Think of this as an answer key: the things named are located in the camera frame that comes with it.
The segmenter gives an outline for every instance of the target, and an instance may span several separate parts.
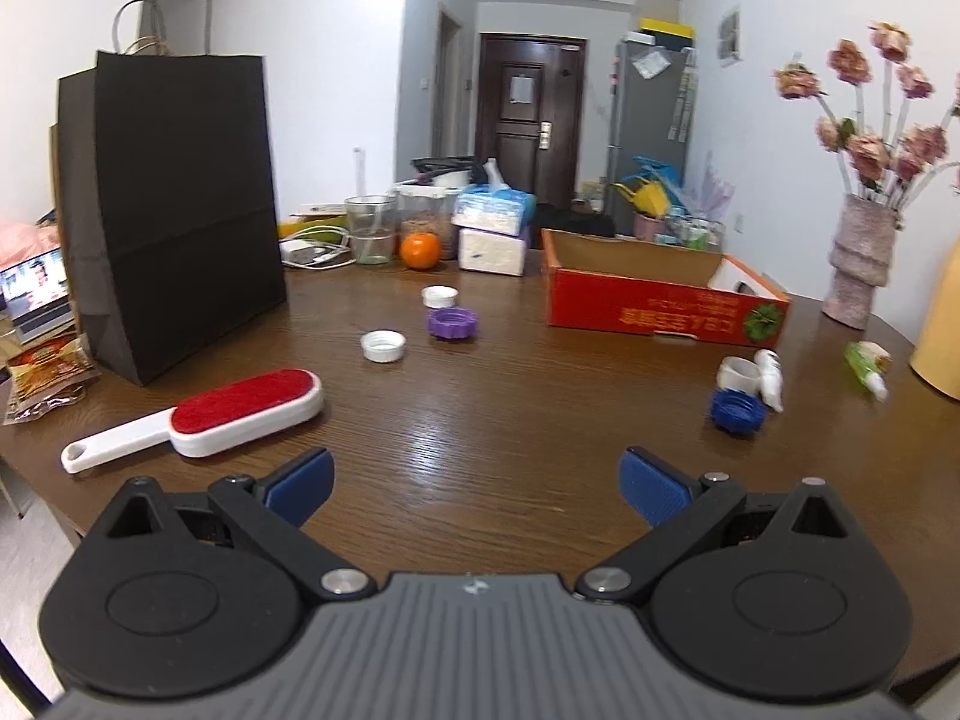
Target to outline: white tile floor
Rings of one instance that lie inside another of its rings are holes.
[[[24,514],[0,498],[0,641],[48,698],[62,692],[37,633],[37,613],[72,551],[46,504],[0,461],[0,474]],[[0,682],[0,720],[23,720],[27,710]]]

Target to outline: orange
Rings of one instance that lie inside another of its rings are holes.
[[[400,259],[415,271],[433,268],[440,261],[440,239],[433,233],[411,233],[400,244]]]

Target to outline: yellow bottle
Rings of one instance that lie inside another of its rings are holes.
[[[910,367],[943,394],[960,400],[960,241],[944,265]]]

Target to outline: black paper bag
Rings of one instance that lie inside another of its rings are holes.
[[[59,81],[59,225],[94,358],[136,384],[286,299],[257,56]]]

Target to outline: blue tissue package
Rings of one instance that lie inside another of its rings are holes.
[[[453,221],[459,227],[518,236],[533,218],[536,198],[528,191],[490,187],[467,187],[453,208]]]

